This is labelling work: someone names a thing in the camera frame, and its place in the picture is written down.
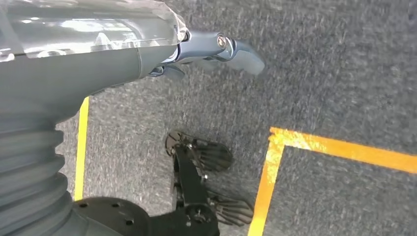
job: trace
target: orange tape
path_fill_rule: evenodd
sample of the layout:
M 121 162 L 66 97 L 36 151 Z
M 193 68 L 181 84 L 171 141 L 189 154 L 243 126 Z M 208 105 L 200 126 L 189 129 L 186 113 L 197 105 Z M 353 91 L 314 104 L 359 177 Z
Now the orange tape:
M 417 156 L 272 127 L 248 236 L 262 236 L 285 146 L 417 174 Z

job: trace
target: yellow floor marking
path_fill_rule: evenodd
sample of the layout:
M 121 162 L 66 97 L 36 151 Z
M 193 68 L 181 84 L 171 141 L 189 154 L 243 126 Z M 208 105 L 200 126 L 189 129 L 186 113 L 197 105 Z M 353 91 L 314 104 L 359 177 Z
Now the yellow floor marking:
M 86 161 L 87 145 L 87 124 L 89 119 L 89 98 L 84 99 L 80 109 L 80 119 L 78 123 L 78 143 L 77 159 L 75 164 L 75 190 L 74 200 L 78 201 L 83 198 L 84 191 L 84 164 Z
M 248 236 L 262 236 L 285 146 L 300 148 L 390 169 L 417 174 L 417 156 L 367 147 L 279 128 L 270 129 L 264 168 Z

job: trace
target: black mechanical bracket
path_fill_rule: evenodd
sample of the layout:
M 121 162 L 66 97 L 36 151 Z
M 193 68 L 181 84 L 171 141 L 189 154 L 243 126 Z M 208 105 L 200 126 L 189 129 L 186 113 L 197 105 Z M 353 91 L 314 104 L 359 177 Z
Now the black mechanical bracket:
M 250 224 L 253 209 L 247 202 L 205 186 L 207 171 L 224 171 L 232 164 L 224 145 L 172 131 L 165 148 L 174 163 L 174 211 L 150 217 L 130 201 L 108 197 L 83 199 L 74 203 L 75 208 L 123 236 L 219 236 L 218 222 Z

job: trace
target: black robotic foot plate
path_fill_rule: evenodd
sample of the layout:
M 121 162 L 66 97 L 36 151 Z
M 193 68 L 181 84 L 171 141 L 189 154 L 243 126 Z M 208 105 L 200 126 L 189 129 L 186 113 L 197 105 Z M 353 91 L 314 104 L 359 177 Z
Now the black robotic foot plate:
M 176 160 L 171 185 L 174 209 L 182 207 L 185 202 L 180 179 L 181 168 L 178 165 L 179 158 L 191 159 L 195 167 L 203 170 L 202 172 L 204 173 L 224 171 L 232 163 L 232 154 L 224 145 L 199 139 L 179 131 L 171 131 L 168 134 L 165 140 L 165 148 L 168 155 Z M 226 225 L 243 226 L 250 224 L 253 217 L 251 205 L 245 201 L 226 197 L 208 190 L 205 187 L 205 179 L 202 176 L 204 175 L 202 172 L 198 173 L 203 180 L 201 185 L 204 191 L 206 191 L 208 204 L 216 214 L 217 220 Z
M 252 222 L 253 208 L 247 202 L 213 191 L 208 191 L 208 197 L 208 203 L 215 212 L 219 222 L 237 226 L 244 226 Z
M 199 139 L 180 131 L 171 131 L 165 139 L 167 154 L 172 156 L 175 145 L 187 146 L 190 158 L 198 168 L 204 171 L 221 172 L 232 165 L 232 154 L 229 149 L 219 143 Z

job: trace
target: mounting hole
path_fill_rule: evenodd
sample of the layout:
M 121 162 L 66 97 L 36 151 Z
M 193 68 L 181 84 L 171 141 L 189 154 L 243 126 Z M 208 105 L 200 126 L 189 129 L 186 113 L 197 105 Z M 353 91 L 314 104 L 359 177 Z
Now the mounting hole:
M 126 225 L 133 225 L 133 220 L 126 220 Z

